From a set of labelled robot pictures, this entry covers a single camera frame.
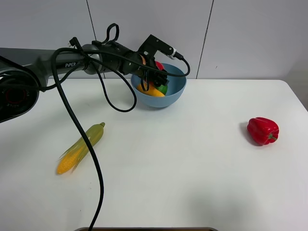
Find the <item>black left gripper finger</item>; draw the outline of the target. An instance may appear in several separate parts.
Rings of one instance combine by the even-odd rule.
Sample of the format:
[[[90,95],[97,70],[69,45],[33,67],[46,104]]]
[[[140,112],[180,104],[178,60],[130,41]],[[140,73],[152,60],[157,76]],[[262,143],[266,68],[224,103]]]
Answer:
[[[154,73],[154,85],[155,86],[167,86],[167,71],[165,69],[159,70]]]
[[[149,90],[150,86],[154,87],[155,89],[158,89],[157,77],[158,74],[156,72],[150,70],[143,70],[143,77],[141,78],[141,89]]]

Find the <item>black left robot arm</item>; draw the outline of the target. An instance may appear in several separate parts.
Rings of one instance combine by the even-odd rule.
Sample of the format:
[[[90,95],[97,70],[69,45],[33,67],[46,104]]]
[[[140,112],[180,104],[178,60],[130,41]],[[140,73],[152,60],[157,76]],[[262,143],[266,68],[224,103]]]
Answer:
[[[132,74],[157,86],[167,85],[166,71],[159,69],[154,53],[132,51],[117,42],[105,45],[86,44],[95,59],[88,63],[79,52],[64,51],[56,58],[58,74],[82,70],[89,75],[115,70],[123,75]],[[40,91],[49,89],[52,76],[53,50],[1,48],[0,50],[0,120],[5,122],[28,112],[37,102]]]

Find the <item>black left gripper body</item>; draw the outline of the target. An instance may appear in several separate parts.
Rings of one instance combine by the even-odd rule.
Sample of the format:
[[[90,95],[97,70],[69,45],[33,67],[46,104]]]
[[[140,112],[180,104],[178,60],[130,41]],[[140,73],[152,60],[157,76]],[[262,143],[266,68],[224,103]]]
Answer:
[[[122,62],[122,73],[125,75],[134,74],[137,76],[145,76],[148,69],[142,68],[141,65],[156,69],[156,64],[153,59],[145,55],[140,55],[138,52],[129,52],[124,57],[129,59],[129,61],[123,60]]]

